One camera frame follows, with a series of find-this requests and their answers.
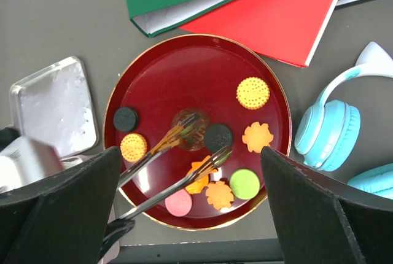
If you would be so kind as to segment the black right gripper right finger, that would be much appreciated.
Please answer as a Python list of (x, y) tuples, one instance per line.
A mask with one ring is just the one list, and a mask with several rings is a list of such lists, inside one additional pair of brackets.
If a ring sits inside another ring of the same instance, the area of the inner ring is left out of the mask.
[(285, 263), (392, 263), (392, 200), (270, 147), (260, 160)]

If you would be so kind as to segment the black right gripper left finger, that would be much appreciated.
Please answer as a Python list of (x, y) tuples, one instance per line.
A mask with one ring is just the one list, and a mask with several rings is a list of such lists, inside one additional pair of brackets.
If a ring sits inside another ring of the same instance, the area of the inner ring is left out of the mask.
[(118, 147), (1, 194), (1, 263), (98, 263), (122, 167)]

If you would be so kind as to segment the metal tongs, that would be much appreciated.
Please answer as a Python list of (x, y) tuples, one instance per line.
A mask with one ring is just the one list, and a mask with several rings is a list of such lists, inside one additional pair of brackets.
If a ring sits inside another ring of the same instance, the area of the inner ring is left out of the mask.
[(209, 174), (213, 169), (219, 168), (231, 155), (231, 147), (223, 147), (212, 154), (210, 159), (204, 162), (197, 170), (188, 175), (183, 174), (183, 176), (180, 175), (181, 163), (177, 157), (169, 159), (166, 163), (159, 161), (162, 155), (178, 147), (183, 140), (194, 135), (202, 125), (204, 125), (204, 121), (200, 114), (193, 113), (188, 115), (183, 120), (177, 122), (176, 125), (164, 135), (162, 140), (139, 161), (120, 174), (117, 185), (119, 190), (132, 181), (132, 179), (145, 168), (148, 169), (148, 178), (165, 179), (166, 177), (171, 177), (172, 179), (177, 178), (177, 181), (173, 182), (172, 185), (167, 185), (166, 189), (161, 189), (161, 191), (154, 196), (131, 208), (128, 212), (120, 215), (117, 219), (109, 223), (99, 252), (100, 258), (105, 255), (116, 241), (133, 229), (134, 218), (136, 216), (154, 208), (170, 195), (181, 189), (185, 189), (186, 186)]

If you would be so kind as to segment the orange round dotted cookie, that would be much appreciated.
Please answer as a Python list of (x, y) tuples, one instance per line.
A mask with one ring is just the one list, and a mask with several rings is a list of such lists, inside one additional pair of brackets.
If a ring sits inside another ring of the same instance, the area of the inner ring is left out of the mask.
[(139, 133), (127, 134), (120, 143), (122, 157), (136, 163), (147, 153), (147, 141)]
[(242, 80), (236, 89), (236, 99), (246, 109), (256, 110), (263, 107), (270, 98), (268, 84), (258, 77)]

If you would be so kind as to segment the silver tin lid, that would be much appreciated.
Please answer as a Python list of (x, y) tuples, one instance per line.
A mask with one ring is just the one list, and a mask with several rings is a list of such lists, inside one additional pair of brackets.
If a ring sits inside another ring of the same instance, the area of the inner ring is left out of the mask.
[(84, 64), (76, 56), (12, 84), (9, 102), (14, 127), (53, 146), (60, 157), (80, 154), (99, 141)]

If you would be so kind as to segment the orange fish cookie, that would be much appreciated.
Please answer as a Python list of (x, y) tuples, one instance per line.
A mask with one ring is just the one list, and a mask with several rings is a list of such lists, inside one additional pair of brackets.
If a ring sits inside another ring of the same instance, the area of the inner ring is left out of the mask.
[[(203, 160), (201, 161), (194, 161), (191, 162), (191, 168), (188, 171), (187, 174), (190, 174), (197, 170), (204, 162), (208, 161), (210, 159), (210, 155), (207, 155)], [(202, 192), (202, 190), (209, 184), (209, 175), (218, 172), (217, 169), (213, 169), (209, 174), (203, 176), (201, 179), (198, 179), (197, 181), (191, 183), (190, 185), (186, 186), (186, 191), (190, 195), (194, 194), (199, 194)]]

